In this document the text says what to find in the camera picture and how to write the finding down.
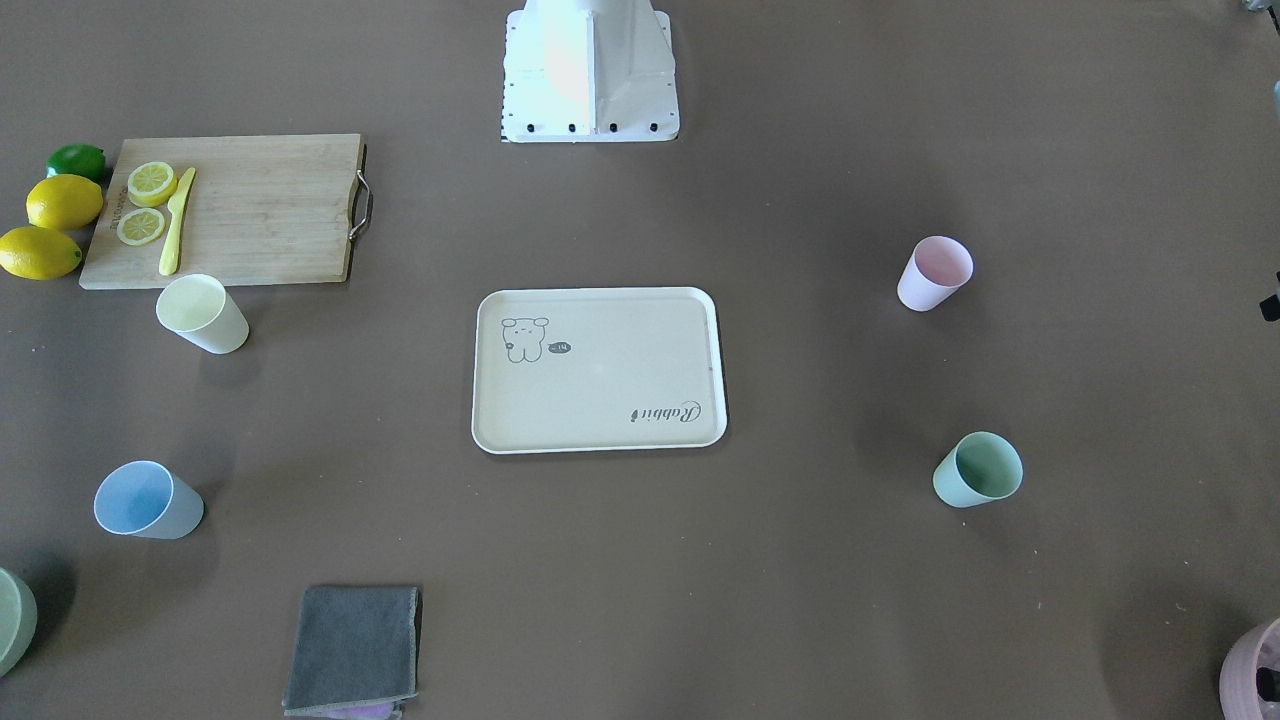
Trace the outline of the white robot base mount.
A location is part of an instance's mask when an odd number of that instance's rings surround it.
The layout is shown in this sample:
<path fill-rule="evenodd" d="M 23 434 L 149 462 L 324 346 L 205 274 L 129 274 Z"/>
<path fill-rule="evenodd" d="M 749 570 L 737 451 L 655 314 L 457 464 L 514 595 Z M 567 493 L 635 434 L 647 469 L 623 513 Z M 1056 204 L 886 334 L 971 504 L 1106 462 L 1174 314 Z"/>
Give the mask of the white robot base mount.
<path fill-rule="evenodd" d="M 507 15 L 503 68 L 506 142 L 678 136 L 669 15 L 649 1 L 527 1 Z"/>

